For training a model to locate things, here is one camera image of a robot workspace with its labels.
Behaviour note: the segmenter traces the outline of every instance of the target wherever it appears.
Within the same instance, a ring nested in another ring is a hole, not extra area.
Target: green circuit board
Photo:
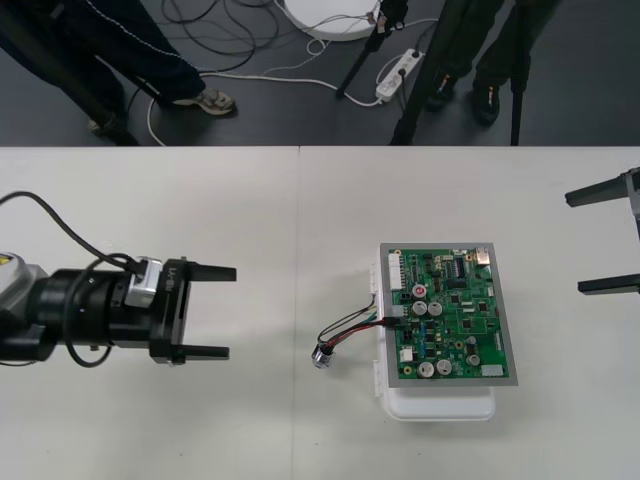
[[[399,378],[508,378],[487,249],[389,254],[400,275],[394,316],[408,320],[395,329]]]

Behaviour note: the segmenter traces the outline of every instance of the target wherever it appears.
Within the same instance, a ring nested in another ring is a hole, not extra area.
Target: gray floor
[[[154,18],[160,19],[158,3],[146,0]],[[202,9],[207,0],[182,0],[185,15]],[[437,16],[442,0],[411,1],[407,21]],[[245,22],[256,36],[268,35],[271,24],[259,10],[232,5],[232,14]],[[281,12],[281,31],[292,25]],[[220,6],[211,18],[242,34]],[[500,14],[501,25],[508,9]],[[538,41],[526,93],[522,120],[523,145],[638,145],[640,111],[640,35],[637,33],[637,0],[566,0]],[[413,46],[424,25],[395,33],[380,52],[371,56],[349,92],[362,101],[374,100],[374,79],[391,57]],[[163,27],[170,36],[182,36],[178,27]],[[225,36],[211,25],[193,28],[202,35]],[[242,67],[242,73],[260,73],[273,66],[296,65],[306,58],[309,39],[296,33],[260,51]],[[222,68],[234,58],[206,52],[189,41],[173,40],[193,63]],[[242,48],[242,44],[219,43],[219,48]],[[339,84],[363,47],[362,41],[332,44],[308,65],[282,76],[317,78]],[[105,145],[86,130],[86,118],[59,90],[42,83],[0,50],[0,145],[84,146]],[[400,109],[397,102],[376,108],[338,101],[333,92],[313,85],[274,84],[216,79],[208,80],[233,95],[238,116],[213,120],[195,111],[156,109],[156,133],[168,145],[384,145],[387,144]],[[424,114],[414,137],[415,145],[505,145],[509,141],[510,100],[503,89],[503,112],[489,128],[477,126],[470,117],[465,91],[472,78],[464,79],[456,101],[438,115]],[[133,86],[125,83],[128,92]],[[148,99],[136,99],[130,128],[143,145],[154,145],[146,129]]]

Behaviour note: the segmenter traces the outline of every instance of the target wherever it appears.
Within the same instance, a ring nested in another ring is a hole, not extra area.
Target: red wire
[[[338,343],[346,340],[347,338],[349,338],[351,335],[353,335],[356,332],[359,332],[361,330],[366,330],[368,328],[372,328],[372,327],[377,327],[379,325],[384,325],[384,322],[380,321],[380,322],[371,322],[371,323],[367,323],[366,325],[362,325],[358,328],[354,328],[353,330],[351,330],[350,332],[347,332],[341,336],[339,336],[338,338],[336,338],[335,340],[330,341],[329,343],[327,343],[327,346],[329,347],[335,347]]]

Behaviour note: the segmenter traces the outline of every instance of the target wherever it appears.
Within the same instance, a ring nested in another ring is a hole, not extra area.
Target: person
[[[44,17],[48,16],[58,3],[62,3],[63,11],[55,22],[47,25],[49,35],[62,47],[65,60],[75,75],[118,117],[125,118],[128,113],[124,89],[113,71],[98,57],[116,70],[143,79],[167,103],[197,106],[214,116],[227,115],[236,109],[235,101],[229,95],[207,87],[196,68],[180,57],[140,0],[29,0],[27,5],[32,13],[38,13],[37,18],[42,19],[42,12],[47,12]],[[55,84],[46,73],[30,65],[11,44],[3,43],[2,38],[0,47],[32,73]],[[89,128],[100,133],[92,120]]]
[[[543,28],[553,16],[561,0],[516,0],[528,9],[529,51]],[[448,104],[459,79],[468,75],[472,62],[480,52],[495,16],[504,0],[471,0],[453,43],[447,50],[431,93],[427,110],[436,112]],[[511,9],[498,38],[482,55],[476,67],[471,106],[474,118],[482,125],[492,125],[500,114],[500,87],[512,73],[518,28],[517,6]]]

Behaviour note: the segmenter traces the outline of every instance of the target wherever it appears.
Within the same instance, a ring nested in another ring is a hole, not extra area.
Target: white round base
[[[285,0],[284,7],[293,24],[320,40],[348,42],[368,37],[372,26],[366,20],[340,18],[322,23],[336,15],[363,16],[370,12],[375,0]]]

